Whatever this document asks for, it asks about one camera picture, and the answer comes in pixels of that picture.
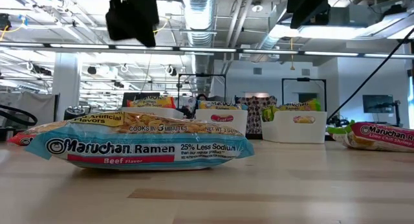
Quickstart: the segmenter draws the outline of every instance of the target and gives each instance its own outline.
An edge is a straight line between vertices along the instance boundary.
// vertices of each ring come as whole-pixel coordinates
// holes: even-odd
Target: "wooden table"
[[[0,223],[414,223],[414,153],[253,142],[254,157],[185,172],[81,169],[0,146]]]

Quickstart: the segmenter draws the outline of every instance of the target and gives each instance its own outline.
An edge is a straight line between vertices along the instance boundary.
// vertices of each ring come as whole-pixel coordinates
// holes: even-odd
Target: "white column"
[[[53,94],[60,95],[56,120],[63,120],[65,110],[79,103],[82,62],[75,53],[56,53]]]

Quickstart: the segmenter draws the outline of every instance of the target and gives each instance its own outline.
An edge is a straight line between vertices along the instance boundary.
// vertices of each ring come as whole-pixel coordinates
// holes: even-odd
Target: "white basket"
[[[195,119],[228,126],[243,135],[246,134],[247,111],[245,110],[197,109],[195,110]]]
[[[261,120],[263,140],[323,144],[326,117],[327,113],[324,111],[276,111],[273,121],[263,122]],[[309,120],[311,123],[300,123],[298,121],[300,119]]]
[[[129,111],[129,112],[141,112],[141,113],[148,113],[152,115],[157,115],[159,117],[165,118],[177,118],[183,119],[184,113],[177,111],[173,108],[164,108],[164,107],[123,107],[122,111]]]

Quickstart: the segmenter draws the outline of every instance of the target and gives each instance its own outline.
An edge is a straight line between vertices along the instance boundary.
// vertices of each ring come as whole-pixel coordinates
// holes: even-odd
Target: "black frame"
[[[282,105],[285,105],[285,80],[294,80],[298,82],[310,82],[310,81],[322,81],[323,82],[323,94],[325,95],[324,104],[325,111],[327,110],[327,100],[326,100],[326,79],[312,79],[312,78],[282,78]]]
[[[220,76],[224,78],[224,100],[227,102],[226,96],[227,96],[227,78],[225,74],[204,74],[204,73],[195,73],[195,74],[179,74],[179,82],[177,84],[177,88],[178,88],[178,103],[177,103],[177,108],[179,108],[180,106],[180,79],[181,76],[195,76],[198,78],[206,78],[206,77],[211,77],[211,76]]]

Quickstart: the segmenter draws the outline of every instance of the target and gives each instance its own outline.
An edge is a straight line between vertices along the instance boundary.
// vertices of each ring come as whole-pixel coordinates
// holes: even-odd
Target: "wall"
[[[327,112],[328,116],[332,114],[340,105],[339,103],[339,77],[338,77],[338,59],[334,58],[318,69],[318,76],[326,79],[327,87]]]
[[[345,102],[382,61],[383,59],[338,58],[339,102]],[[378,114],[377,116],[377,114],[364,113],[362,103],[362,95],[393,95],[394,100],[401,101],[401,122],[405,128],[409,128],[409,80],[405,66],[405,60],[389,60],[341,109],[340,114],[356,121],[381,121],[394,124],[394,114]]]
[[[227,96],[234,100],[234,96],[244,97],[245,92],[269,93],[277,98],[281,104],[281,79],[282,78],[301,78],[302,69],[310,69],[310,77],[318,77],[318,68],[313,67],[310,62],[295,62],[296,70],[290,70],[291,63],[281,65],[278,62],[252,63],[244,61],[234,61],[227,74]],[[223,67],[223,61],[215,60],[215,73],[219,74]],[[262,75],[254,75],[253,68],[262,68]],[[211,94],[224,96],[224,85],[217,81],[212,82]],[[321,93],[323,89],[315,83],[301,82],[295,84],[286,82],[285,101],[297,99],[298,92],[301,93]]]

